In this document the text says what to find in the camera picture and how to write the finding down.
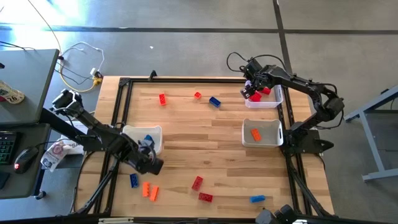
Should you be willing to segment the grey metal stand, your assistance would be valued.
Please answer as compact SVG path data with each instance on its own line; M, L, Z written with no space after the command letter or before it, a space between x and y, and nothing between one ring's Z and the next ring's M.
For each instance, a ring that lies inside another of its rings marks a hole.
M376 172L362 176L365 182L398 176L398 168L385 168L379 153L381 149L398 151L398 110L380 109L394 101L398 102L398 85L382 91L379 96L344 117L347 123L360 120L377 166Z

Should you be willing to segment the white numbered tag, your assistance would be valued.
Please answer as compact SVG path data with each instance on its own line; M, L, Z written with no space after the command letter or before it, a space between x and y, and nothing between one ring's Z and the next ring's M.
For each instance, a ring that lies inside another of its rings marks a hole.
M10 104L19 104L25 98L23 92L13 89L2 80L0 80L0 96L8 101Z

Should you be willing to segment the black keyboard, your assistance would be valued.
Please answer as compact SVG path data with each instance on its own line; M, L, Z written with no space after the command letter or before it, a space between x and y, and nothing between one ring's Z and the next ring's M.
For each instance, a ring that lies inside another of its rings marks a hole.
M18 137L18 132L0 131L0 166L9 165L12 162Z

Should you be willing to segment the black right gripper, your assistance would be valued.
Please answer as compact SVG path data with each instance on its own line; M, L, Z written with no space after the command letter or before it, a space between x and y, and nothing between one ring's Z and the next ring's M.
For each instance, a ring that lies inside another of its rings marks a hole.
M246 100L254 95L254 89L272 89L276 85L283 84L285 70L277 65L267 65L253 73L253 85L250 80L246 80L244 88L241 90L243 98Z

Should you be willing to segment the crumpled snack bag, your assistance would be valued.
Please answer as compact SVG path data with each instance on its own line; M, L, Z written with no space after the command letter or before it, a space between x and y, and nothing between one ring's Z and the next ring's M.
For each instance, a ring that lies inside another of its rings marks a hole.
M63 141L55 142L44 152L40 162L44 169L53 172L71 149L71 145Z

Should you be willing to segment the black computer mouse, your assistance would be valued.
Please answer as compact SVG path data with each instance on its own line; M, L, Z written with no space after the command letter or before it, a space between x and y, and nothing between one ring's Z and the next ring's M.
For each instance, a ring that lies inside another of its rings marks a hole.
M25 148L14 161L14 172L16 174L25 173L32 165L38 153L39 150L34 146Z

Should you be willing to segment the black aluminium table frame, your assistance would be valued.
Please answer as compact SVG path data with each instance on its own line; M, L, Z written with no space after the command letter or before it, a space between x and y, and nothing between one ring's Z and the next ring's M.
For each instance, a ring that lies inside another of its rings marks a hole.
M160 126L164 161L158 175L139 176L132 188L129 175L134 169L120 164L114 180L103 192L102 203L92 209L101 217L148 217L178 220L194 218L254 218L263 209L283 205L306 211L307 203L298 185L288 176L286 160L279 148L244 147L243 120L274 120L288 124L288 113L300 119L310 114L308 96L296 90L284 93L281 109L250 109L240 89L242 78L156 77L151 82L130 77L118 95L119 77L103 81L95 116L102 123L122 121L135 127ZM201 93L196 99L194 94ZM159 95L164 93L166 105ZM214 96L221 102L209 103ZM120 98L119 108L115 101ZM196 178L203 178L199 191L192 190ZM159 186L155 202L142 196L142 184ZM199 193L213 201L198 199ZM265 201L251 203L250 197L264 195Z

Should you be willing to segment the clear plastic bin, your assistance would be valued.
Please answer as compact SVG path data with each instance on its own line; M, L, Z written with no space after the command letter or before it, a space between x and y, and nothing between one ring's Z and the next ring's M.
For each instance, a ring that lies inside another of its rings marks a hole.
M265 109L276 108L284 100L282 87L280 85L274 86L272 88L271 92L268 95L267 94L263 94L263 93L260 93L260 95L262 96L260 101L251 101L250 99L248 99L248 100L244 101L245 106L247 108L252 108L252 109L256 109L256 108L265 108Z

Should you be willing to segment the white paper sheet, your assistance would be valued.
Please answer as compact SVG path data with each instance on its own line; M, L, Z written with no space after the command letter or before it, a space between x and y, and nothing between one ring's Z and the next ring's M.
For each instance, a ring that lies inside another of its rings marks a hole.
M75 128L77 128L79 131L83 132L86 134L88 132L88 128L84 126L81 122L79 121L72 121L73 125ZM62 139L63 143L70 146L70 149L68 150L68 155L73 155L73 154L84 154L83 146L77 144L76 142L68 139L66 136L61 135L60 139Z

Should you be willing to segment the white plastic bin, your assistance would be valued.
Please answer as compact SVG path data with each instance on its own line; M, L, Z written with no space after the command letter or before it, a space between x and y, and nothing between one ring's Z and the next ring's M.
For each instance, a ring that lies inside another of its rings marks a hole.
M125 127L123 127L123 133L127 134L131 139L135 141L143 140L147 135L149 135L154 140L154 150L158 156L164 149L162 128L160 126L134 127L126 125Z
M255 141L251 134L257 129L261 140ZM242 145L244 147L275 148L283 145L282 123L277 120L244 119L242 124Z

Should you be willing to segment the grey desk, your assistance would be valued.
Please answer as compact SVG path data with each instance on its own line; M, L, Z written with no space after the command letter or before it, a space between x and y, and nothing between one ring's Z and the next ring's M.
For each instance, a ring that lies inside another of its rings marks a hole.
M19 104L0 103L0 131L19 133L11 163L0 165L0 172L9 174L0 189L0 200L41 197L44 171L40 157L48 143L51 127L39 120L58 54L57 49L0 51L0 63L4 64L4 68L0 68L0 80L24 94L24 100ZM38 155L25 173L17 174L15 158L28 147L36 147Z

